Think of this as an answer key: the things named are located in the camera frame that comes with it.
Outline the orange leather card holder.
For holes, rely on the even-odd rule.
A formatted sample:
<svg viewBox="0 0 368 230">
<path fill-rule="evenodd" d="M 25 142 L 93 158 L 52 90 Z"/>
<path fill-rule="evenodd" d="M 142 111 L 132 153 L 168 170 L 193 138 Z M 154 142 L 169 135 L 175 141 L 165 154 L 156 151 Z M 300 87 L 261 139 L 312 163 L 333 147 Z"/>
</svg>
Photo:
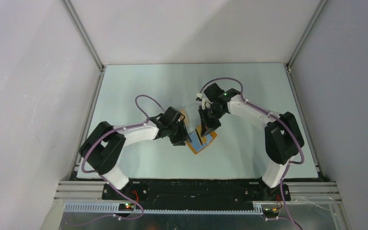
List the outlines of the orange leather card holder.
<svg viewBox="0 0 368 230">
<path fill-rule="evenodd" d="M 192 153 L 197 155 L 202 150 L 206 149 L 216 137 L 217 134 L 215 131 L 205 136 L 201 136 L 201 125 L 198 125 L 196 129 L 189 134 L 189 139 L 185 143 Z"/>
</svg>

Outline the clear plastic card tray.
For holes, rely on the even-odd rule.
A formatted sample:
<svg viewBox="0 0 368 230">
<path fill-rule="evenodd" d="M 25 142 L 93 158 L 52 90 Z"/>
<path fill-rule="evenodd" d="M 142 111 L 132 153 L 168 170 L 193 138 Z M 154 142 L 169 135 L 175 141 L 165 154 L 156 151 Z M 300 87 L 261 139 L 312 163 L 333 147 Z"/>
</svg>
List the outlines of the clear plastic card tray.
<svg viewBox="0 0 368 230">
<path fill-rule="evenodd" d="M 200 106 L 201 102 L 195 101 L 194 103 L 187 104 L 179 108 L 179 111 L 184 116 L 184 124 L 187 129 L 196 129 L 196 127 L 201 124 L 201 118 L 198 111 Z"/>
</svg>

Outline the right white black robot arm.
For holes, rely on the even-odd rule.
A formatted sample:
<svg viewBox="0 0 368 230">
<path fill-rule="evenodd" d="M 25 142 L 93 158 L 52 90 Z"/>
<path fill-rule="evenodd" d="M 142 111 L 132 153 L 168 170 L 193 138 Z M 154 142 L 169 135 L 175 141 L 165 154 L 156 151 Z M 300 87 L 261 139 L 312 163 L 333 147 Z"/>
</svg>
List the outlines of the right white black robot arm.
<svg viewBox="0 0 368 230">
<path fill-rule="evenodd" d="M 233 88 L 224 91 L 216 83 L 205 85 L 196 99 L 201 102 L 198 109 L 201 136 L 218 129 L 225 114 L 241 117 L 263 131 L 265 151 L 270 161 L 261 178 L 264 184 L 260 186 L 259 193 L 265 200 L 274 199 L 288 164 L 304 146 L 295 116 L 290 112 L 280 114 L 263 109 L 247 101 L 241 91 Z"/>
</svg>

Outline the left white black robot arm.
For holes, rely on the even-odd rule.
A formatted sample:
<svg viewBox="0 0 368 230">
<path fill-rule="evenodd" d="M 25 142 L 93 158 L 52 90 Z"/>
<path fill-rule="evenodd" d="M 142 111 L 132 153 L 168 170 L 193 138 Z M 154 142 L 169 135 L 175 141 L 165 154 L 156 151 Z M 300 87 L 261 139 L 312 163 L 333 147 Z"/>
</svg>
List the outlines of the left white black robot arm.
<svg viewBox="0 0 368 230">
<path fill-rule="evenodd" d="M 128 199 L 132 186 L 117 164 L 123 147 L 161 138 L 168 138 L 174 146 L 183 146 L 189 140 L 185 119 L 183 112 L 170 106 L 165 112 L 134 125 L 114 127 L 106 121 L 100 122 L 79 148 L 80 169 L 98 174 L 113 186 L 116 196 Z"/>
</svg>

